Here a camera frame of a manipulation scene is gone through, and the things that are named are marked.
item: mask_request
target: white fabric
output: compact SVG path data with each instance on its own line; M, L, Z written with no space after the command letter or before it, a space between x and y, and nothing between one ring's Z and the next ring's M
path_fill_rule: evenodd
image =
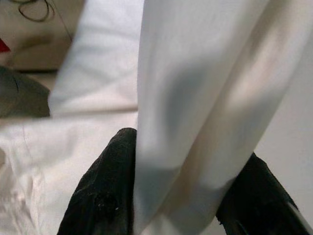
M56 234L123 127L138 127L135 234L199 234L211 222L292 78L313 2L146 0L141 26L142 9L88 0L52 118L0 129L0 234Z

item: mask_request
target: white sheet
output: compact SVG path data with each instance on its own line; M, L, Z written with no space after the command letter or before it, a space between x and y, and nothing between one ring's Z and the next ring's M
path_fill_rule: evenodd
M146 0L141 27L142 8L88 0L52 118L0 129L2 234L56 234L81 176L122 127L138 127L135 234L201 233L313 24L309 0Z

